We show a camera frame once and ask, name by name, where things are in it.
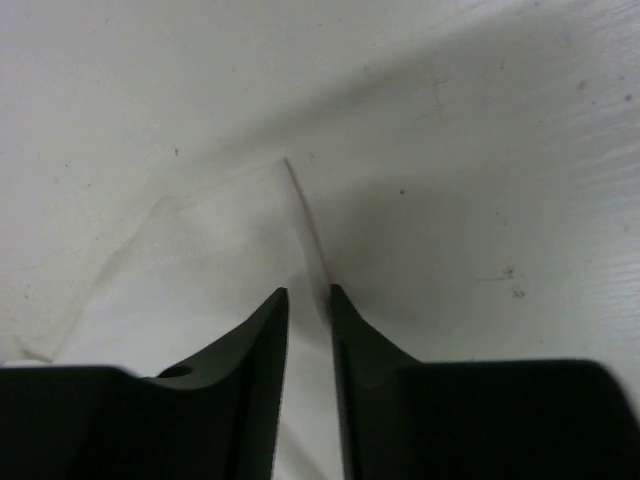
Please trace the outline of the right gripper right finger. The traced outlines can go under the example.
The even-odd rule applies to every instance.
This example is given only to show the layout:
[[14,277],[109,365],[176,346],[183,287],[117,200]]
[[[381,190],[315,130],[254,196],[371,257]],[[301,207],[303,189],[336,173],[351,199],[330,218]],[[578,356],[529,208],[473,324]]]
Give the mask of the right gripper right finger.
[[628,399],[589,360],[423,363],[330,290],[348,479],[624,479]]

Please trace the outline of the white tank top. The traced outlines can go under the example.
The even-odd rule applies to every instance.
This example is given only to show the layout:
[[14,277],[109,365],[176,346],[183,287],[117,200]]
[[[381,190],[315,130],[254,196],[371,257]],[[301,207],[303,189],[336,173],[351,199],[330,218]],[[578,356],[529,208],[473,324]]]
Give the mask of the white tank top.
[[312,228],[286,160],[199,193],[144,194],[94,240],[47,335],[26,333],[42,360],[5,368],[106,366],[156,377],[285,289],[287,354],[268,479],[337,479],[337,415],[320,314],[326,278]]

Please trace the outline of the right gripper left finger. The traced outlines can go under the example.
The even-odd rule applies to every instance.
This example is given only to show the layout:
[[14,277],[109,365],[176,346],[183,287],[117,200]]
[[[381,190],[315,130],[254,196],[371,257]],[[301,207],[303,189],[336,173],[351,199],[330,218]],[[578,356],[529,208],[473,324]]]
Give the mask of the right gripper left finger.
[[106,366],[1,372],[5,479],[268,479],[289,299],[156,377]]

